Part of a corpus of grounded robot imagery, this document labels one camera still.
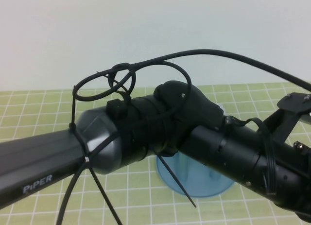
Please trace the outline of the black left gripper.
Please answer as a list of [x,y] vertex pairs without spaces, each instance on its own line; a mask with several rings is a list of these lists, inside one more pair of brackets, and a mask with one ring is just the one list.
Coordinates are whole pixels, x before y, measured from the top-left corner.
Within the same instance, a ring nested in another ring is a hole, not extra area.
[[265,155],[260,153],[252,170],[252,191],[281,209],[294,212],[304,222],[311,220],[311,149],[296,141],[275,146],[276,194],[265,186]]

